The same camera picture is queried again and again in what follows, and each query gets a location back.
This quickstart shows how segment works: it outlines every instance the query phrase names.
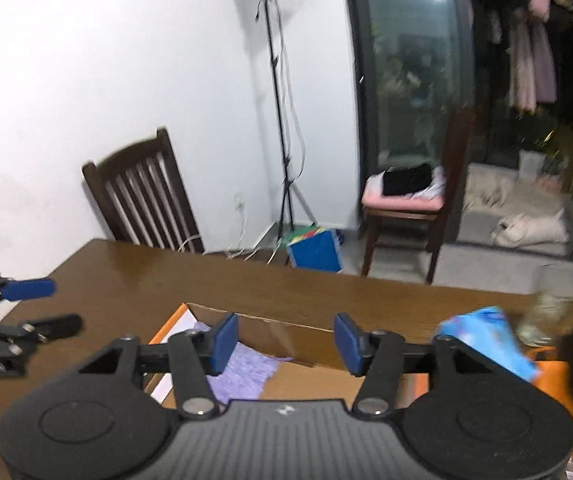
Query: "metal screw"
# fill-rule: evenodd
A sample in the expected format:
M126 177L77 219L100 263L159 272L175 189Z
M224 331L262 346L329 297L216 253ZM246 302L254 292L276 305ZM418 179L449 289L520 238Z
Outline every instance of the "metal screw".
M358 402L357 408L366 415L380 415L389 409L389 403L379 397L366 397Z
M193 397L182 403L182 410L191 415L207 415L214 407L214 402L206 397Z

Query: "wall outlet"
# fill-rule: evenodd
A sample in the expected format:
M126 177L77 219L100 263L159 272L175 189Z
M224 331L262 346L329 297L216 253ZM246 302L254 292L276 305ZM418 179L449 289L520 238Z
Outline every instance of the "wall outlet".
M244 209L244 194L241 191L238 191L235 195L233 195L233 199L235 200L236 209Z

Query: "light stand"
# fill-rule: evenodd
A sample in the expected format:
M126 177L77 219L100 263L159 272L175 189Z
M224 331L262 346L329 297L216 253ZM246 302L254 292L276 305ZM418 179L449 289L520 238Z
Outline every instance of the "light stand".
M273 32L271 30L271 19L270 13L268 9L268 0L261 0L260 2L263 4L264 13L266 16L266 35L268 36L268 51L270 54L270 63L271 63L271 73L273 75L273 91L276 97L276 111L278 114L278 128L280 132L280 147L282 150L282 169L284 171L284 183L282 189L282 205L280 208L280 223L278 227L278 240L282 239L282 235L284 234L284 221L286 219L286 208L288 207L288 225L291 228L291 231L295 229L295 223L293 221L293 198L291 195L291 190L295 193L295 196L298 198L304 212L308 216L309 220L313 225L317 223L313 211L304 200L304 196L301 194L300 190L298 189L297 185L295 184L294 180L291 178L289 174L289 163L290 163L290 156L286 153L286 140L284 136L284 123L282 118L282 105L280 103L280 93L279 93L279 86L278 86L278 57L276 56L274 46L273 46Z

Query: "open box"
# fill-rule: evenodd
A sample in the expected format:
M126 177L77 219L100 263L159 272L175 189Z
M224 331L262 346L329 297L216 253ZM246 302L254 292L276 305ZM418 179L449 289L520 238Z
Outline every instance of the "open box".
M197 321L214 326L226 314L198 304L183 304L151 343L166 342L170 335L193 328ZM244 314L238 314L238 318L240 343L265 355L292 359L279 364L276 373L266 382L260 399L344 399L351 407L363 379L346 371L331 330ZM422 382L402 381L397 405L406 406L417 397ZM154 376L146 391L164 407L175 408L170 374Z

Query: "brown tabletop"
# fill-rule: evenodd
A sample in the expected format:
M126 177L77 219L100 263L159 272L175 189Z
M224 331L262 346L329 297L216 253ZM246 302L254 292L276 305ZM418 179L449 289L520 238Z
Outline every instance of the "brown tabletop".
M137 334L149 341L183 302L319 328L331 328L334 314L348 312L366 330L394 330L411 342L426 342L440 321L455 314L498 305L517 316L529 305L528 296L516 294L228 261L106 240L90 241L52 277L57 282L52 298L23 301L4 323L77 312L85 329L41 348L26 378L0 380L0 413L116 337ZM0 461L0 480L7 478Z

